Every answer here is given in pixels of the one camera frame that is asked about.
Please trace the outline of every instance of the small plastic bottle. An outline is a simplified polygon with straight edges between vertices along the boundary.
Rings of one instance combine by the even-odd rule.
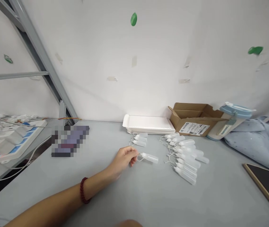
[[[197,156],[195,159],[198,160],[198,161],[204,162],[206,164],[209,163],[209,159],[204,157],[204,156]]]
[[[141,147],[145,147],[146,146],[146,142],[143,141],[139,141],[139,140],[134,140],[133,141],[134,144],[141,146]]]
[[[186,148],[186,151],[195,153],[197,156],[204,156],[204,152],[201,150]]]
[[[181,148],[182,148],[182,149],[183,149],[183,148],[196,149],[196,146],[193,144],[193,145],[182,146]]]
[[[139,140],[139,141],[142,141],[142,142],[147,142],[147,138],[146,137],[135,137],[134,138],[135,140]]]
[[[189,176],[188,174],[186,174],[186,172],[182,171],[180,168],[178,167],[174,167],[175,171],[182,177],[184,178],[186,181],[188,181],[190,184],[195,185],[196,184],[196,179],[192,178],[191,176]]]
[[[174,137],[177,137],[177,136],[179,136],[179,133],[175,132],[175,133],[171,133],[169,135],[165,135],[165,138],[171,139],[171,138],[174,138]]]
[[[178,143],[178,145],[180,146],[190,146],[190,145],[193,145],[195,144],[195,141],[193,139],[189,139],[189,140],[182,140]]]
[[[186,166],[187,168],[191,169],[193,172],[197,172],[197,168],[196,167],[193,167],[191,165],[189,165],[187,162],[185,162],[183,159],[176,159],[179,163],[181,163],[182,165]]]
[[[193,178],[196,178],[197,177],[197,174],[196,172],[192,171],[191,169],[185,167],[183,164],[181,163],[176,163],[176,166],[178,168],[180,168],[181,170],[185,171],[188,175],[190,175],[191,177]]]
[[[151,154],[141,153],[141,156],[142,156],[144,159],[146,159],[146,160],[148,160],[148,161],[150,161],[150,162],[153,162],[153,163],[155,163],[155,164],[157,164],[157,163],[159,162],[159,158],[156,157],[156,156],[153,156],[153,155],[151,155]]]
[[[185,137],[184,136],[179,136],[179,137],[174,137],[173,138],[173,142],[177,142],[177,141],[182,141],[182,140],[184,140],[185,139]]]
[[[195,161],[194,157],[190,155],[184,155],[184,154],[176,154],[178,158],[183,159],[185,162],[187,162],[189,165],[199,169],[201,167],[201,163],[198,161]]]
[[[148,133],[140,133],[134,137],[134,139],[138,140],[139,137],[148,137]]]

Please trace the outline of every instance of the red bead bracelet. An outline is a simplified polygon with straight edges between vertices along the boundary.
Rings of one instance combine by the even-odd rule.
[[[87,204],[90,202],[91,198],[89,200],[86,200],[85,197],[84,197],[84,187],[83,187],[83,184],[84,184],[84,181],[87,180],[88,178],[83,178],[83,180],[81,181],[81,186],[80,186],[80,194],[81,194],[81,200],[84,204]]]

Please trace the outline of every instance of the gray metal pole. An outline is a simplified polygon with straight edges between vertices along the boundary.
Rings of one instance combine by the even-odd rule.
[[[31,73],[0,74],[0,80],[22,78],[22,77],[44,76],[44,75],[48,75],[48,72],[39,71],[39,72],[31,72]]]
[[[19,17],[4,0],[0,0],[0,10],[8,17],[8,19],[10,19],[11,22],[13,22],[13,24],[18,27],[18,29],[20,29],[22,32],[25,31]]]
[[[60,101],[60,108],[59,108],[59,118],[65,118],[66,117],[66,106],[64,102],[61,100]],[[66,120],[62,119],[61,124],[59,125],[65,125]]]
[[[53,82],[53,86],[56,91],[53,93],[58,93],[60,96],[59,98],[63,100],[64,104],[66,105],[66,108],[68,112],[70,113],[71,117],[76,118],[77,114],[70,102],[70,99],[68,98],[66,91],[59,79],[59,76],[57,75],[49,56],[24,8],[23,3],[20,0],[9,0],[11,3],[15,13],[19,16],[20,21],[22,22],[22,25],[25,29],[26,34],[28,35],[31,43],[33,44],[34,49],[36,50],[36,53],[38,54],[41,62],[45,66],[45,69],[48,71],[49,76],[51,78],[51,81]]]

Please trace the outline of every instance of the white cable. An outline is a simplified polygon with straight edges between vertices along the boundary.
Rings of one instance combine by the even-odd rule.
[[[23,124],[18,124],[18,123],[12,123],[12,122],[9,122],[9,121],[5,121],[5,120],[3,120],[2,118],[0,118],[0,121],[4,121],[4,122],[6,122],[6,123],[13,124],[13,125],[20,125],[20,126],[27,126],[27,127],[51,128],[51,127],[44,127],[44,126],[23,125]]]
[[[36,152],[36,150],[37,150],[40,146],[42,146],[42,145],[43,145],[48,139],[50,139],[50,138],[51,138],[51,136],[48,137],[48,138],[47,138],[46,140],[44,140],[43,142],[41,142],[41,143],[34,149],[34,151],[32,152],[32,154],[31,154],[31,156],[30,156],[30,158],[29,158],[29,160],[28,160],[28,162],[26,163],[26,165],[24,165],[23,167],[13,168],[13,169],[19,169],[19,168],[20,168],[20,170],[19,170],[18,172],[16,172],[14,175],[11,175],[10,177],[4,178],[4,179],[0,179],[0,181],[9,179],[9,178],[11,178],[11,177],[17,175],[19,172],[21,172],[21,171],[28,165],[28,163],[31,161],[31,159],[32,159],[34,153]]]

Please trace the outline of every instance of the cardboard box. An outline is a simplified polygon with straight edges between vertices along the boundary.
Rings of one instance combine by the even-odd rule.
[[[200,103],[175,103],[171,111],[170,121],[175,131],[180,135],[204,137],[216,125],[218,121],[224,121],[223,112],[213,110],[208,104]]]

